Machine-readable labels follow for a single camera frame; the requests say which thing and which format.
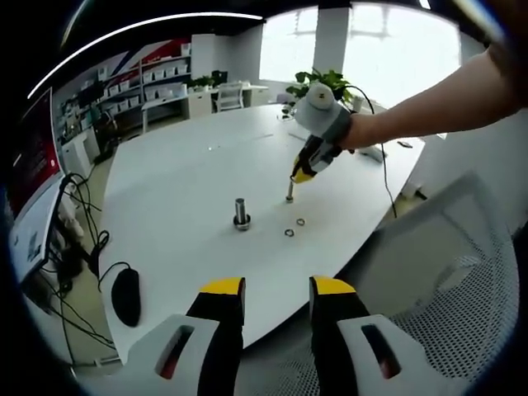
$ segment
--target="white cabinet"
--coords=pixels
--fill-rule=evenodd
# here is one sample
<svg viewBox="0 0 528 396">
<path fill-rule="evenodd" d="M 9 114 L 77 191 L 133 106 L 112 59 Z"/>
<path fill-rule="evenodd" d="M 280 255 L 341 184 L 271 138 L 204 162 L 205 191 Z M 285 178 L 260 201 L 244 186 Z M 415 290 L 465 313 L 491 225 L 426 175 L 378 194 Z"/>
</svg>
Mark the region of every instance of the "white cabinet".
<svg viewBox="0 0 528 396">
<path fill-rule="evenodd" d="M 252 87 L 244 91 L 244 107 L 267 105 L 270 100 L 270 90 L 267 87 Z"/>
<path fill-rule="evenodd" d="M 79 134 L 64 144 L 62 150 L 66 171 L 78 173 L 88 179 L 92 171 L 92 165 L 84 148 L 86 139 L 86 134 Z"/>
<path fill-rule="evenodd" d="M 183 110 L 189 120 L 211 114 L 213 112 L 211 94 L 209 92 L 190 94 L 183 103 Z"/>
</svg>

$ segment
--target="window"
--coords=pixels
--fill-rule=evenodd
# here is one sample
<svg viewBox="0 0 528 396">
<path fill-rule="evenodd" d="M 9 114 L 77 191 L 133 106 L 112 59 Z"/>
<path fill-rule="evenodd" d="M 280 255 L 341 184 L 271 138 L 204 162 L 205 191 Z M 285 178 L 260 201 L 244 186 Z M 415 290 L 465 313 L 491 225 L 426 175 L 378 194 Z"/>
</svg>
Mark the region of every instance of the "window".
<svg viewBox="0 0 528 396">
<path fill-rule="evenodd" d="M 274 16 L 262 32 L 259 78 L 293 82 L 299 71 L 314 65 L 318 9 L 305 8 Z"/>
<path fill-rule="evenodd" d="M 458 27 L 386 4 L 350 10 L 343 74 L 384 107 L 438 83 L 460 66 Z"/>
</svg>

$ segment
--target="cable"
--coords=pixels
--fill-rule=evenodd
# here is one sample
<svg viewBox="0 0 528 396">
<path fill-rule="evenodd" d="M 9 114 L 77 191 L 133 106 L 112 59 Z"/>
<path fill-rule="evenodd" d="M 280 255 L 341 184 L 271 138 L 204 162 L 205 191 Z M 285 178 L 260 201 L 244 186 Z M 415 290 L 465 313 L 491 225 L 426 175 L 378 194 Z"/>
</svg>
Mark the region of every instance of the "cable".
<svg viewBox="0 0 528 396">
<path fill-rule="evenodd" d="M 58 314 L 59 316 L 61 316 L 62 319 L 63 319 L 63 321 L 66 321 L 66 322 L 70 323 L 70 324 L 71 324 L 72 326 L 74 326 L 76 329 L 80 330 L 81 332 L 84 332 L 84 333 L 87 334 L 89 337 L 91 337 L 91 338 L 93 338 L 94 340 L 100 342 L 101 344 L 105 345 L 106 347 L 110 347 L 110 348 L 112 348 L 112 349 L 115 349 L 113 346 L 109 346 L 109 345 L 107 345 L 107 343 L 108 343 L 108 344 L 113 344 L 114 342 L 113 342 L 112 340 L 109 340 L 108 338 L 106 338 L 106 337 L 102 336 L 101 334 L 99 334 L 99 333 L 95 330 L 95 328 L 93 328 L 93 326 L 92 326 L 92 325 L 91 325 L 91 324 L 90 324 L 85 318 L 83 318 L 83 317 L 79 314 L 79 312 L 77 312 L 77 311 L 75 310 L 74 307 L 72 307 L 67 301 L 65 301 L 63 297 L 61 297 L 60 293 L 59 293 L 57 290 L 55 290 L 55 288 L 53 287 L 53 285 L 51 285 L 50 281 L 47 280 L 47 279 L 45 278 L 45 276 L 42 276 L 41 274 L 40 274 L 40 276 L 41 276 L 42 279 L 44 279 L 44 281 L 48 284 L 48 286 L 49 286 L 50 289 L 52 290 L 53 294 L 54 294 L 54 295 L 60 300 L 60 303 L 61 303 L 61 310 L 64 311 L 63 308 L 62 308 L 62 304 L 65 304 L 65 305 L 66 305 L 67 307 L 69 307 L 69 308 L 73 311 L 73 313 L 74 313 L 79 319 L 81 319 L 81 320 L 82 320 L 82 321 L 83 321 L 83 322 L 84 322 L 84 323 L 90 328 L 90 330 L 92 330 L 92 331 L 89 332 L 87 329 L 80 327 L 78 324 L 76 324 L 76 323 L 70 321 L 69 319 L 66 319 L 61 313 L 57 312 L 56 309 L 54 309 L 53 307 L 50 307 L 50 309 L 51 309 L 52 311 L 54 311 L 56 314 Z"/>
<path fill-rule="evenodd" d="M 357 89 L 359 92 L 361 92 L 363 94 L 363 96 L 365 97 L 367 103 L 369 104 L 370 111 L 372 112 L 372 114 L 375 113 L 374 112 L 374 107 L 372 106 L 372 102 L 370 101 L 369 97 L 366 95 L 366 93 L 363 92 L 363 90 L 361 88 L 356 87 L 354 85 L 347 85 L 346 87 L 347 88 L 354 88 L 354 89 Z M 398 218 L 398 213 L 396 212 L 396 205 L 394 204 L 394 198 L 393 198 L 392 193 L 390 192 L 389 182 L 387 180 L 387 163 L 385 161 L 385 147 L 384 147 L 383 143 L 381 144 L 381 155 L 383 156 L 383 173 L 384 173 L 385 190 L 387 190 L 387 192 L 389 193 L 390 204 L 391 204 L 391 207 L 393 209 L 393 215 L 394 215 L 394 218 L 397 219 Z"/>
<path fill-rule="evenodd" d="M 77 202 L 81 202 L 81 200 L 79 200 L 75 195 L 73 194 L 70 194 L 69 192 L 64 192 L 65 195 L 69 196 L 70 198 L 74 198 Z M 93 203 L 91 202 L 87 202 L 87 205 L 88 206 L 91 206 L 93 209 L 99 211 L 99 212 L 102 212 L 101 208 L 99 208 L 98 206 L 95 206 Z"/>
<path fill-rule="evenodd" d="M 60 303 L 60 310 L 64 311 L 62 300 Z M 61 318 L 61 322 L 63 324 L 64 340 L 66 340 L 66 347 L 68 348 L 69 358 L 72 360 L 72 365 L 75 365 L 75 358 L 73 358 L 72 346 L 69 343 L 68 332 L 66 331 L 66 322 L 64 321 L 64 316 L 61 315 Z"/>
<path fill-rule="evenodd" d="M 77 182 L 75 178 L 80 179 L 81 183 L 84 184 L 84 186 L 86 187 L 87 200 L 84 199 L 84 194 L 81 191 L 80 183 Z M 97 229 L 97 224 L 93 218 L 90 207 L 93 207 L 99 211 L 101 211 L 101 209 L 95 206 L 94 204 L 92 204 L 92 193 L 90 192 L 90 187 L 87 184 L 87 179 L 85 179 L 83 176 L 79 175 L 78 173 L 69 173 L 66 176 L 66 181 L 64 182 L 64 186 L 67 186 L 69 183 L 73 183 L 77 187 L 77 193 L 79 197 L 77 198 L 66 192 L 65 194 L 72 196 L 75 200 L 79 201 L 82 205 L 82 208 L 84 210 L 84 215 L 86 216 L 86 220 L 87 220 L 88 231 L 90 232 L 90 236 L 92 237 L 92 242 L 93 242 L 93 249 L 92 249 L 92 253 L 90 254 L 90 256 L 92 257 L 92 260 L 94 262 L 98 262 L 98 258 L 99 258 L 99 255 L 101 254 L 102 249 L 110 241 L 110 233 L 106 231 L 105 229 L 99 233 L 99 230 Z"/>
<path fill-rule="evenodd" d="M 44 268 L 44 267 L 42 267 L 41 270 L 42 270 L 42 271 L 45 271 L 45 272 L 48 272 L 48 273 L 50 273 L 50 274 L 56 274 L 56 273 L 58 273 L 57 271 L 48 270 L 47 268 Z"/>
<path fill-rule="evenodd" d="M 53 307 L 50 307 L 49 309 L 51 309 L 52 312 L 54 312 L 56 315 L 60 316 L 63 321 L 65 322 L 68 322 L 71 326 L 73 326 L 74 328 L 76 328 L 77 330 L 83 332 L 84 334 L 86 334 L 87 336 L 89 336 L 90 338 L 92 338 L 94 341 L 97 341 L 99 342 L 100 344 L 104 345 L 105 347 L 107 348 L 110 348 L 112 350 L 116 350 L 112 345 L 109 345 L 107 343 L 105 343 L 104 341 L 101 341 L 99 338 L 96 337 L 96 334 L 93 334 L 89 331 L 87 331 L 85 328 L 81 328 L 78 324 L 76 324 L 75 322 L 72 322 L 71 320 L 69 319 L 66 319 L 66 317 L 64 315 L 62 315 L 61 313 L 59 313 L 59 311 L 57 311 L 57 309 L 53 308 Z"/>
<path fill-rule="evenodd" d="M 101 282 L 102 280 L 105 278 L 106 274 L 108 272 L 110 272 L 110 270 L 115 267 L 115 266 L 118 266 L 118 265 L 124 265 L 124 266 L 127 266 L 128 268 L 130 268 L 130 264 L 128 262 L 115 262 L 114 264 L 112 264 L 106 271 L 104 274 L 102 274 L 101 278 L 99 278 L 99 281 L 97 282 L 97 288 L 99 289 L 99 291 L 101 291 Z"/>
</svg>

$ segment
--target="desk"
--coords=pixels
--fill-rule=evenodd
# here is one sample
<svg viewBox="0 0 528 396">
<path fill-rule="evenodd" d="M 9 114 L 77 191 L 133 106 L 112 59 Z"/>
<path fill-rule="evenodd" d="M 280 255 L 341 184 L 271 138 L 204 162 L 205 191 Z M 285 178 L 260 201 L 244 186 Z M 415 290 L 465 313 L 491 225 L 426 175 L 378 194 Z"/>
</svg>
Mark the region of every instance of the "desk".
<svg viewBox="0 0 528 396">
<path fill-rule="evenodd" d="M 251 92 L 251 93 L 261 92 L 262 90 L 267 90 L 267 89 L 269 89 L 269 88 L 268 87 L 263 87 L 263 86 L 258 86 L 258 85 L 250 85 L 248 87 L 243 87 L 242 88 L 244 94 L 247 93 L 247 92 Z M 218 89 L 215 88 L 215 89 L 210 89 L 209 91 L 189 93 L 189 94 L 187 94 L 185 96 L 181 96 L 181 97 L 161 97 L 159 99 L 156 99 L 155 101 L 146 102 L 141 107 L 141 111 L 143 112 L 143 133 L 146 133 L 147 132 L 147 128 L 149 127 L 149 109 L 152 109 L 152 108 L 158 107 L 158 106 L 162 106 L 162 105 L 167 105 L 167 104 L 173 103 L 175 101 L 184 101 L 184 100 L 188 100 L 190 98 L 197 98 L 197 97 L 201 97 L 203 95 L 214 95 L 214 94 L 217 94 L 217 93 L 218 93 Z M 249 100 L 246 100 L 245 102 L 249 102 L 251 104 L 252 100 L 249 99 Z M 260 101 L 256 100 L 255 104 L 257 106 L 259 106 L 260 104 L 262 104 L 262 100 L 260 100 Z"/>
<path fill-rule="evenodd" d="M 111 239 L 100 271 L 127 261 L 139 272 L 142 316 L 128 328 L 111 305 L 115 268 L 101 283 L 115 347 L 128 350 L 174 313 L 184 314 L 209 281 L 246 277 L 244 346 L 283 323 L 309 300 L 311 275 L 335 276 L 390 208 L 380 163 L 343 153 L 285 203 L 295 156 L 308 131 L 281 121 L 281 105 L 226 111 L 143 134 L 117 149 L 101 229 Z M 402 190 L 424 143 L 388 142 L 388 183 Z M 251 228 L 233 226 L 243 197 Z M 298 218 L 306 220 L 297 226 Z M 285 229 L 294 229 L 288 238 Z"/>
</svg>

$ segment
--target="computer mouse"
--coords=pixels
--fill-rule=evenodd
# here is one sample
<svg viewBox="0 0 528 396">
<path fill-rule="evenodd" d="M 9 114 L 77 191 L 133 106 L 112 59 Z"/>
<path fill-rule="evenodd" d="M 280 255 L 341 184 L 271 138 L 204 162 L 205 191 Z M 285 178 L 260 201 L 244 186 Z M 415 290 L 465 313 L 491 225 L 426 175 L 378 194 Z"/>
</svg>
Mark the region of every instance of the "computer mouse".
<svg viewBox="0 0 528 396">
<path fill-rule="evenodd" d="M 125 268 L 117 274 L 111 296 L 117 317 L 127 326 L 135 328 L 141 315 L 139 273 L 131 268 Z"/>
</svg>

